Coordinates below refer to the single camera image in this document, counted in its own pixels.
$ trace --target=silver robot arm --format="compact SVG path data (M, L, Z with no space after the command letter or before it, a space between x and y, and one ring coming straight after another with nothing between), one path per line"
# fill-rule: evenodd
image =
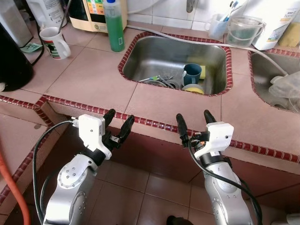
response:
M228 158L222 156L233 135L233 126L224 122L216 122L209 111L204 112L206 131L196 133L203 142L193 142L194 156L209 171L240 184L240 179L232 171ZM188 147L187 126L181 114L177 117L178 129L183 147ZM217 225L252 225L249 209L245 204L241 190L227 182L216 179L207 173L205 189L210 196L213 213Z
M98 167L112 156L113 148L119 148L131 131L134 116L124 122L117 136L105 128L114 117L110 110L104 117L89 115L73 119L73 126L79 128L84 150L64 165L57 177L57 186L46 207L43 225L80 225L82 223L88 194L94 184Z

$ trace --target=power cord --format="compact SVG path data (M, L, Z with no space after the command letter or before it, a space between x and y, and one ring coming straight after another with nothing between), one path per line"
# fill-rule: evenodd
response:
M34 147L34 150L33 150L33 160L32 160L33 195L34 195L34 203L35 203L36 208L37 208L37 217L38 217L41 224L43 224L44 215L43 215L43 212L41 210L41 205L40 205L40 202L39 202L39 199L38 199L38 182L37 182L37 154L38 154L38 148L39 148L42 140L49 133L51 133L55 128L59 127L60 125L65 124L65 123L73 123L73 121L72 120L63 121L63 122L60 122L60 123L54 125L53 127L49 128L40 137L40 139L37 141L37 144L36 144L36 146Z
M38 34L38 38L39 38L39 40L41 41L41 45L42 45L42 51L41 51L41 53L39 54L39 56L36 58L36 60L34 60L34 62L31 64L32 66L34 66L34 65L38 62L38 60L42 57L42 55L44 54L44 51L45 51L45 47L44 47L42 38L41 38L40 35L39 35L40 27L39 27L37 21L36 21L36 26L37 26L37 34Z
M194 162L200 167L200 169L203 170L203 172L207 173L208 175L216 178L216 179L219 179L221 181L224 181L228 184L231 184L237 188L239 188L240 190L244 191L250 198L251 198L251 202L252 202L252 205L253 205L253 208L254 208L254 211L255 211L255 216L257 218L257 224L258 225L263 225L263 214L262 214L262 209L258 203L258 201L256 200L256 198L252 195L252 193L250 192L250 190L248 188L244 188L242 185L230 180L230 179L227 179L225 177L222 177L222 176L219 176L209 170L207 170L195 157L194 153L193 153L193 149L192 149L192 141L197 141L197 139L195 139L194 137L191 137L188 141L188 150L189 150L189 153L191 154L191 157L192 159L194 160Z
M41 190L41 195L40 195L40 198L39 198L39 204L40 204L40 207L41 207L41 211L42 211L42 214L43 214L43 217L45 218L45 213L46 213L46 207L44 206L44 195L45 195L45 192L46 192L46 188L47 188L47 185L49 183L49 180L58 173L59 170L56 170L54 172L52 172L50 175L47 176L47 178L45 179L44 183L43 183L43 186L42 186L42 190Z

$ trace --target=white pipe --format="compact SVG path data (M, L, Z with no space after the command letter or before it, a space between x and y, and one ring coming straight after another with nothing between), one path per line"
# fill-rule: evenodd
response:
M133 14L133 13L139 13L139 12L142 12L142 11L144 11L144 10L146 10L146 9L148 9L148 8L150 8L150 7L152 7L152 6L154 6L154 5L155 5L156 3L158 3L159 1L161 1L161 0L157 0L156 2L150 4L149 6L146 6L146 7L144 7L144 8L140 8L140 9L136 9L136 10L129 11L129 12L127 12L127 14Z
M248 51L252 51L254 53L257 53L261 56L263 56L264 58L266 58L267 60L269 60L277 69L279 69L283 74L284 76L287 76L288 73L286 71L284 71L274 60L272 60L269 56L267 56L266 54L262 53L261 51L257 50L257 49L254 49L254 48L241 48L241 47L235 47L235 46L231 46L231 45L228 45L228 44L222 44L222 43L207 43L207 42L198 42L198 41L190 41L190 40L184 40L184 39L180 39L180 38L177 38L177 37L173 37L173 36L170 36L170 35L167 35L167 34L164 34L164 33L161 33L161 32L158 32L158 31L155 31L155 30L150 30L150 29L147 29L147 28L142 28L142 27L136 27L136 26L131 26L131 25L127 25L128 28L132 28L132 29L136 29L136 30L143 30L143 31L148 31L148 32L151 32L151 33L154 33L154 34L157 34L157 35L160 35L162 37L165 37L165 38L169 38L169 39L173 39L173 40L176 40L176 41L181 41L181 42L186 42L186 43L191 43L191 44L196 44L196 45L213 45L213 46L221 46L221 47L230 47L230 48L239 48L239 49L245 49L245 50L248 50Z

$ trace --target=sink basin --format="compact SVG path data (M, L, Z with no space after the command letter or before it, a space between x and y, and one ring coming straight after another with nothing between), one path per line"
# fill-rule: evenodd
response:
M293 74L300 70L299 58L273 53L265 54L273 59L288 74ZM270 83L272 78L275 76L283 76L283 74L271 62L257 53L252 54L251 61L254 86L257 95L269 105L288 110L289 107L287 98L275 97L269 93L269 87L272 85Z
M164 37L148 36L137 40L123 68L124 76L139 81L156 75L173 75L177 89L182 88L183 68L188 63L205 66L206 77L198 84L206 95L225 90L226 52L218 46L184 43Z

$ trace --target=white mug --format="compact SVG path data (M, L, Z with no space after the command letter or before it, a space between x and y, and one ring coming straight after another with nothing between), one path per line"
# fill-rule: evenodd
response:
M58 27L48 27L43 29L39 35L52 58L63 60L71 55L71 50L62 33L58 33L58 31Z

